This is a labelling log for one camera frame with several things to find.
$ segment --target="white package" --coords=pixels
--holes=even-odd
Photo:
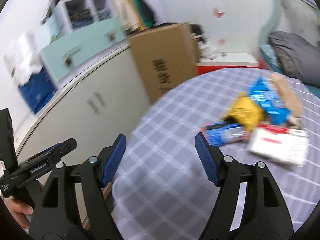
[[[287,129],[287,133],[274,133],[265,127],[257,127],[248,151],[275,162],[302,166],[307,159],[308,145],[308,134],[304,130]]]
[[[24,32],[12,41],[4,55],[4,63],[16,85],[25,85],[32,74],[39,74],[43,64],[39,60],[34,34]]]

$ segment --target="pile of snack packages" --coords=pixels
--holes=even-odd
[[[247,150],[274,162],[304,165],[309,138],[300,120],[300,99],[284,78],[259,77],[241,92],[222,121],[202,127],[210,145],[249,140]]]

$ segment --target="gray blanket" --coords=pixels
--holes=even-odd
[[[272,32],[269,43],[276,51],[285,75],[320,87],[320,48],[304,38],[282,31]]]

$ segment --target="snack package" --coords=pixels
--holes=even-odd
[[[249,139],[249,132],[238,123],[220,122],[204,126],[202,130],[209,144],[217,147]]]
[[[242,92],[224,117],[225,121],[230,119],[243,125],[246,131],[252,132],[264,119],[263,109],[246,92]]]
[[[260,124],[252,133],[248,151],[274,162],[303,166],[308,145],[308,134],[304,130]]]
[[[257,80],[257,83],[252,87],[249,96],[271,117],[271,122],[273,124],[280,125],[290,117],[290,110],[285,107],[285,103],[279,98],[277,92],[269,86],[264,78],[260,77]]]

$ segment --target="silver screw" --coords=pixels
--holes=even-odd
[[[225,156],[223,159],[227,163],[231,163],[233,161],[233,158],[231,156]]]
[[[98,158],[96,156],[90,157],[89,158],[89,163],[95,163],[97,162]]]
[[[266,165],[263,162],[258,162],[258,167],[259,168],[263,169],[263,168],[265,168],[265,166]]]
[[[61,169],[61,168],[63,167],[63,165],[64,165],[63,162],[58,162],[58,163],[56,164],[56,167],[57,167],[58,169]]]

